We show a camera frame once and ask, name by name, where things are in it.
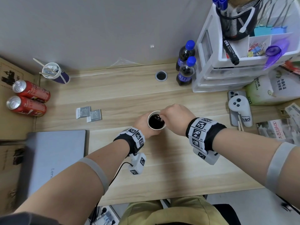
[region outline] person's left hand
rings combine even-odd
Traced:
[[[161,130],[153,130],[148,126],[148,116],[151,112],[143,114],[137,118],[132,127],[137,128],[142,131],[142,134],[145,136],[145,139],[148,139],[151,136],[160,134]]]

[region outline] purple plastic object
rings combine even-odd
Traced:
[[[264,70],[270,68],[272,65],[275,64],[286,52],[290,45],[290,41],[287,38],[280,39],[269,46],[265,54],[268,56],[268,60],[265,63]]]

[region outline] white floor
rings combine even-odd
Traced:
[[[267,189],[210,194],[207,201],[211,204],[230,204],[242,225],[300,224],[300,215],[284,210],[280,206],[282,201]],[[122,217],[127,206],[112,205],[119,217]]]

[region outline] blue marker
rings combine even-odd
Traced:
[[[227,16],[228,0],[219,0],[220,10],[223,16]]]
[[[212,2],[216,5],[216,7],[218,9],[220,9],[220,3],[219,3],[219,0],[212,0]]]

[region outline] blue marker cap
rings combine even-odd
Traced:
[[[187,50],[192,50],[192,49],[194,49],[194,47],[195,47],[195,42],[193,40],[187,41],[187,43],[185,45],[185,48]]]
[[[217,8],[220,7],[219,0],[212,0],[212,2],[216,5]]]
[[[226,10],[228,8],[228,0],[219,0],[220,9]]]
[[[187,66],[193,67],[196,64],[196,58],[194,56],[190,56],[187,59]]]

